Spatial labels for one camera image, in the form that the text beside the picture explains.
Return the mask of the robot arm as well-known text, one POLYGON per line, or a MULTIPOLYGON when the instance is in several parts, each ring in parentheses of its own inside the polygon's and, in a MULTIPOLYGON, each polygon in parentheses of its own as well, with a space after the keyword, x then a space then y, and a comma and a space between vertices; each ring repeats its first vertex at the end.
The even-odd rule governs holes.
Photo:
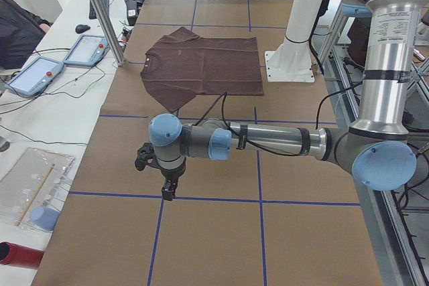
POLYGON ((151 166, 165 178, 162 197, 173 200, 188 157, 226 160, 232 148, 255 148, 275 155, 311 155, 337 164, 375 191, 410 181, 416 156, 402 124, 420 11, 428 0, 343 0, 346 10, 366 7, 371 26, 357 119, 347 131, 285 128, 209 119, 182 124, 162 114, 149 123, 151 166))

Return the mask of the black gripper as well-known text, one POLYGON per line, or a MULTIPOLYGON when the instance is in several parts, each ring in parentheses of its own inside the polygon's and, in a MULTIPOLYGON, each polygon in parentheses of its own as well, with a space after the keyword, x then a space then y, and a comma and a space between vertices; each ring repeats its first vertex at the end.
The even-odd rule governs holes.
POLYGON ((176 198, 176 186, 178 185, 179 178, 185 171, 185 165, 181 165, 175 169, 161 168, 161 173, 165 177, 165 183, 162 187, 162 198, 164 200, 172 201, 176 198))

